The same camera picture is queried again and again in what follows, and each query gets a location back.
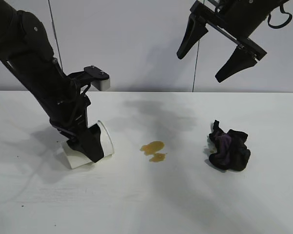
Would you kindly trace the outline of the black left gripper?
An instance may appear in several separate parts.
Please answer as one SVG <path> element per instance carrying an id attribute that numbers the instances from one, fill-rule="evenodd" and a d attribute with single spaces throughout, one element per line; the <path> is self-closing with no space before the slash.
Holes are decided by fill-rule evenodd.
<path id="1" fill-rule="evenodd" d="M 87 128 L 86 109 L 91 104 L 86 92 L 91 76 L 86 73 L 42 73 L 39 76 L 39 104 L 50 124 L 67 137 L 70 149 L 96 163 L 104 157 L 98 123 Z"/>

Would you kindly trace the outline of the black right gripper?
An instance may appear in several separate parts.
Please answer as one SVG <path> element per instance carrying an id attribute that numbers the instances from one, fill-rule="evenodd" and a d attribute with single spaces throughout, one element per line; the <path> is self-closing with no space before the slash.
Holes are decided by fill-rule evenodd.
<path id="1" fill-rule="evenodd" d="M 183 59 L 190 49 L 207 32 L 206 24 L 237 44 L 233 54 L 216 73 L 216 80 L 221 83 L 232 75 L 251 68 L 261 60 L 267 52 L 252 41 L 249 36 L 264 21 L 272 29 L 280 29 L 290 23 L 287 19 L 280 25 L 270 24 L 271 12 L 279 8 L 287 16 L 284 4 L 286 0 L 221 0 L 213 1 L 215 9 L 211 10 L 203 3 L 195 1 L 190 8 L 187 28 L 177 51 L 177 58 Z"/>

